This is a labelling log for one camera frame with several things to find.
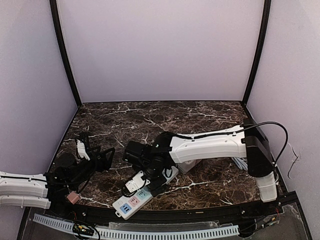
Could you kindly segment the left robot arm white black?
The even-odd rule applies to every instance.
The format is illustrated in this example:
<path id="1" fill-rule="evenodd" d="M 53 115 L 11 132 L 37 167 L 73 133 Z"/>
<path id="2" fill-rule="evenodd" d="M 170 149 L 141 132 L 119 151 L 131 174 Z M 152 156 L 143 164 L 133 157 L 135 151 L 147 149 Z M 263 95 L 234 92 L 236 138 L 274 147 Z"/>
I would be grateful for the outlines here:
<path id="1" fill-rule="evenodd" d="M 68 201 L 75 204 L 93 175 L 111 168 L 115 152 L 113 147 L 104 151 L 95 147 L 79 162 L 74 154 L 64 153 L 56 159 L 54 171 L 43 174 L 22 175 L 2 171 L 0 205 L 49 209 L 52 203 Z"/>

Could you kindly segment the white cube socket adapter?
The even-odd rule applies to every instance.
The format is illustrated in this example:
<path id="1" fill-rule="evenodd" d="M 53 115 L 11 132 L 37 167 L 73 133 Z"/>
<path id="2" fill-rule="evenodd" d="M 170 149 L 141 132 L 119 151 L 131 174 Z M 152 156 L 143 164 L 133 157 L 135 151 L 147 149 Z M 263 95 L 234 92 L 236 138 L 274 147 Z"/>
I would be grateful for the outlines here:
<path id="1" fill-rule="evenodd" d="M 189 172 L 193 167 L 195 167 L 198 164 L 198 160 L 190 160 L 183 163 L 178 163 L 177 168 L 182 174 L 186 174 Z"/>

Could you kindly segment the pink plug adapter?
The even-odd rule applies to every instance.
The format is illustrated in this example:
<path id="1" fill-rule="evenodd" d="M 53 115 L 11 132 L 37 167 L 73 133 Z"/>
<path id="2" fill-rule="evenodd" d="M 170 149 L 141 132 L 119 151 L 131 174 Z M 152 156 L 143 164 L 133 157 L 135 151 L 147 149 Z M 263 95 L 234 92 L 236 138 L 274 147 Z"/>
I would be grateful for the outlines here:
<path id="1" fill-rule="evenodd" d="M 78 193 L 76 193 L 75 191 L 70 192 L 67 196 L 66 199 L 71 203 L 71 204 L 75 204 L 77 203 L 81 197 Z"/>

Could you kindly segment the white multicolour power strip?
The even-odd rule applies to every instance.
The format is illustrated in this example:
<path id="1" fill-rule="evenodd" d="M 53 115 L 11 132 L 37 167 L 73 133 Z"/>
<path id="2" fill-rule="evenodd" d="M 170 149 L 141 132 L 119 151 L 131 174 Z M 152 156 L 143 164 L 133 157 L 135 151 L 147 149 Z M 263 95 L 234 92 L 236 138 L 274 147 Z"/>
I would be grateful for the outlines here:
<path id="1" fill-rule="evenodd" d="M 178 168 L 175 166 L 171 167 L 170 172 L 167 171 L 167 186 L 179 173 Z M 144 205 L 146 205 L 154 196 L 151 195 L 147 186 L 139 190 L 131 197 L 125 197 L 122 195 L 117 199 L 112 206 L 116 210 L 115 214 L 124 220 L 128 220 L 132 217 L 137 211 L 139 211 Z"/>

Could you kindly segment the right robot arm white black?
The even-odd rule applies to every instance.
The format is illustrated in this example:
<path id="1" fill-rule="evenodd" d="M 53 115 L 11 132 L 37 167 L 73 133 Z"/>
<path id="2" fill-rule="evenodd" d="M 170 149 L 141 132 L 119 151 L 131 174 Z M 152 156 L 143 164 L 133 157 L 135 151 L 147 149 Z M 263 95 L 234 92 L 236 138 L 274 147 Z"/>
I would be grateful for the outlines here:
<path id="1" fill-rule="evenodd" d="M 131 197 L 144 187 L 157 196 L 166 183 L 172 167 L 188 172 L 194 162 L 215 158 L 245 158 L 246 170 L 256 181 L 262 202 L 278 197 L 275 165 L 269 140 L 260 129 L 261 124 L 246 118 L 231 128 L 198 133 L 177 134 L 164 131 L 152 145 L 129 141 L 123 160 L 130 163 L 135 175 L 122 187 L 122 194 Z"/>

